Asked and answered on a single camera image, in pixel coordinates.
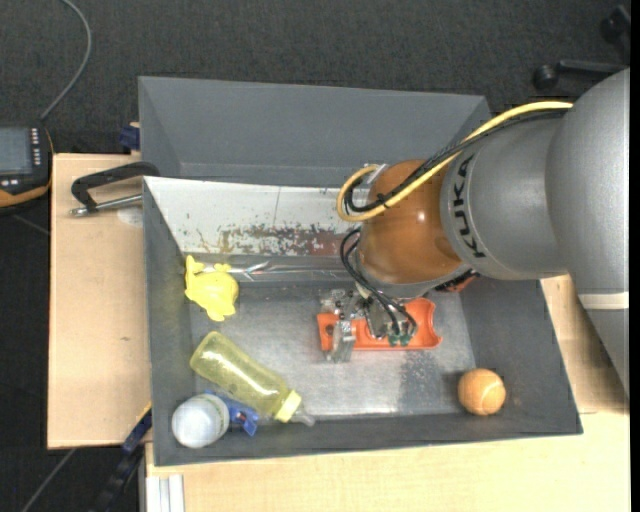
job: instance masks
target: orange plastic part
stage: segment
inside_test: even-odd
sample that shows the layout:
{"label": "orange plastic part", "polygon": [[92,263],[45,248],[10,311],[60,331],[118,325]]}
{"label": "orange plastic part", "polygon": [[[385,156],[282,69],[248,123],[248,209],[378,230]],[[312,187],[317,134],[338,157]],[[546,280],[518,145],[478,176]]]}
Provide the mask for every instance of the orange plastic part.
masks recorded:
{"label": "orange plastic part", "polygon": [[[418,324],[418,331],[406,346],[403,347],[400,344],[391,346],[386,336],[381,339],[376,339],[369,331],[367,321],[364,318],[358,318],[351,322],[351,332],[356,338],[353,349],[425,350],[440,345],[442,337],[438,336],[433,329],[433,312],[436,305],[430,300],[418,298],[407,303],[405,307],[407,312]],[[319,313],[316,315],[316,319],[318,321],[322,350],[329,351],[333,348],[333,329],[339,320],[338,315],[333,313]]]}

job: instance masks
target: yellow bottle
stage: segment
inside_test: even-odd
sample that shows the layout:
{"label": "yellow bottle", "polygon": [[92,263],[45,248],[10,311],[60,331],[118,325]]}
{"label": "yellow bottle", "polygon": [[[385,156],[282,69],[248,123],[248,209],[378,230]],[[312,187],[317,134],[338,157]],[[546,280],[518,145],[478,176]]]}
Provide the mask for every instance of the yellow bottle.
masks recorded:
{"label": "yellow bottle", "polygon": [[278,374],[262,366],[219,332],[207,334],[191,356],[191,368],[220,386],[231,398],[282,422],[311,427],[315,420],[302,398]]}

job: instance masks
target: yellow toy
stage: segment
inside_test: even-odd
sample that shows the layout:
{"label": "yellow toy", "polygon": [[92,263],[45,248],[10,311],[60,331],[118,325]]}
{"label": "yellow toy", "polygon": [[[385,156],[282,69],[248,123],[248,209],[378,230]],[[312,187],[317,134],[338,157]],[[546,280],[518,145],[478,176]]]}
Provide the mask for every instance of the yellow toy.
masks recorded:
{"label": "yellow toy", "polygon": [[185,262],[184,294],[203,307],[214,322],[222,322],[225,316],[236,312],[234,303],[238,298],[238,283],[229,275],[230,265],[216,263],[213,271],[203,272],[205,264],[187,256]]}

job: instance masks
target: yellow cable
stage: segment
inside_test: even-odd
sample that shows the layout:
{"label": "yellow cable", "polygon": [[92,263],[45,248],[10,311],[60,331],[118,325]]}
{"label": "yellow cable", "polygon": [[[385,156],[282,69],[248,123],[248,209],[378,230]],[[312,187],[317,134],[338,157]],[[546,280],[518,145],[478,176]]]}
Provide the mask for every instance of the yellow cable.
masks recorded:
{"label": "yellow cable", "polygon": [[[521,105],[516,108],[512,108],[511,110],[507,110],[506,112],[490,119],[485,124],[483,124],[480,128],[476,129],[473,133],[465,137],[464,140],[468,140],[476,135],[480,135],[481,133],[486,132],[496,126],[504,123],[505,121],[520,116],[522,114],[527,114],[529,112],[535,112],[538,110],[558,110],[558,109],[568,109],[573,106],[572,103],[567,103],[563,101],[540,101],[537,103],[528,103],[526,105]],[[422,184],[426,183],[431,179],[432,176],[440,172],[444,167],[449,165],[460,153],[455,153],[440,162],[438,165],[429,169],[428,172],[420,176],[416,181],[408,185],[404,190],[393,196],[391,199],[386,201],[384,204],[376,206],[373,210],[368,212],[361,213],[359,215],[349,215],[344,211],[344,197],[347,194],[347,191],[351,188],[351,185],[362,176],[369,174],[377,169],[375,165],[369,165],[367,167],[363,167],[362,169],[356,171],[342,186],[340,191],[338,192],[338,198],[336,202],[336,208],[338,210],[338,215],[342,220],[346,220],[347,222],[362,222],[367,219],[371,219],[376,215],[380,215],[387,208],[390,208],[396,204],[398,204],[402,199],[411,194],[414,190],[420,187]]]}

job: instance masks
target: small orange ball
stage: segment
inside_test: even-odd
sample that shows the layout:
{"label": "small orange ball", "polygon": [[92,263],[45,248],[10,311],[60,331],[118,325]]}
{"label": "small orange ball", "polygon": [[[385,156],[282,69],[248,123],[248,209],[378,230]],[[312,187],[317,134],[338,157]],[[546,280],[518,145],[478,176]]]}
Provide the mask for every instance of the small orange ball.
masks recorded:
{"label": "small orange ball", "polygon": [[478,416],[488,416],[500,410],[507,390],[500,376],[486,368],[465,373],[458,382],[458,400],[464,408]]}

